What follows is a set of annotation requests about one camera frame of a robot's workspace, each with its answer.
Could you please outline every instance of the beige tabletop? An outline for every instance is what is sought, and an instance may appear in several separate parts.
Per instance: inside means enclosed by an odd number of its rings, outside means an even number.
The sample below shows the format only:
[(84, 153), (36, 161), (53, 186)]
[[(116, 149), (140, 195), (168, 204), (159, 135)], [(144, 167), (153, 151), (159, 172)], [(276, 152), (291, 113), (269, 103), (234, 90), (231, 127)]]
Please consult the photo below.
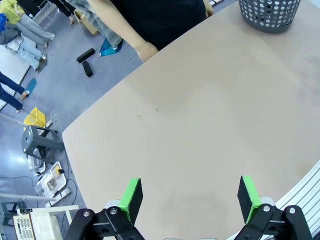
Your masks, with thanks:
[(149, 240), (225, 239), (243, 225), (241, 175), (275, 201), (320, 159), (320, 9), (291, 28), (247, 25), (236, 2), (127, 76), (63, 133), (88, 208), (132, 177)]

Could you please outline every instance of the black shirt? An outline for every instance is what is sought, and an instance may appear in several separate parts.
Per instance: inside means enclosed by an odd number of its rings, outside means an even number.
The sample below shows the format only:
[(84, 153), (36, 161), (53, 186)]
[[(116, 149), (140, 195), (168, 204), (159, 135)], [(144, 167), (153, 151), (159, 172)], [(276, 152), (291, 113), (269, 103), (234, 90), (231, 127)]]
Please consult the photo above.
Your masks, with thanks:
[(203, 0), (111, 0), (133, 29), (163, 49), (206, 17)]

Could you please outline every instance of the green tape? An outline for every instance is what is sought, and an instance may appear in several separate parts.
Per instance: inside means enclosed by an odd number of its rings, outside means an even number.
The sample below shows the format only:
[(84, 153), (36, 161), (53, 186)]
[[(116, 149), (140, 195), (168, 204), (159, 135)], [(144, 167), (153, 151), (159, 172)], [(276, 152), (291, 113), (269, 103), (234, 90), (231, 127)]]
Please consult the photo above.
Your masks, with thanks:
[(256, 186), (252, 181), (251, 176), (242, 176), (242, 179), (244, 181), (246, 190), (248, 192), (248, 195), (252, 204), (248, 218), (245, 222), (245, 224), (247, 224), (252, 219), (253, 215), (255, 214), (256, 210), (260, 207), (262, 202), (257, 192)]
[(140, 181), (141, 178), (131, 178), (118, 206), (130, 222), (132, 222), (130, 217), (130, 204)]

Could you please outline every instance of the yellow basket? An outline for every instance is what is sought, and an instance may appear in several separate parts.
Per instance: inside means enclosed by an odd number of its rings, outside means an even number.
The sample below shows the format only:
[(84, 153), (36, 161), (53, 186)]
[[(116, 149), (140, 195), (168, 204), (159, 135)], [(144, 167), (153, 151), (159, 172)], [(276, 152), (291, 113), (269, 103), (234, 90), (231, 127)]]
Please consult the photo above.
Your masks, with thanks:
[(34, 125), (44, 127), (46, 125), (46, 115), (44, 115), (37, 107), (35, 107), (29, 114), (24, 123), (27, 125)]

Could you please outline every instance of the bolt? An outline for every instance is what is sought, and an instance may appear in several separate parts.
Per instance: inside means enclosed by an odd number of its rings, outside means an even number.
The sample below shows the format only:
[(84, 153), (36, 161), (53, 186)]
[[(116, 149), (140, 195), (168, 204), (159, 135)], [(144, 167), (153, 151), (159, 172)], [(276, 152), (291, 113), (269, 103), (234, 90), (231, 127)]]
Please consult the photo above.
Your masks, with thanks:
[(269, 206), (264, 206), (264, 207), (263, 207), (263, 211), (269, 212), (269, 211), (270, 211), (270, 207), (269, 207)]
[(83, 216), (84, 217), (88, 217), (90, 215), (90, 212), (88, 212), (88, 211), (85, 211), (84, 213), (83, 213)]
[(289, 209), (289, 213), (294, 214), (295, 212), (296, 212), (296, 210), (295, 210), (293, 207), (291, 207), (291, 208)]
[(117, 209), (116, 208), (111, 208), (110, 213), (112, 215), (116, 214), (117, 213)]

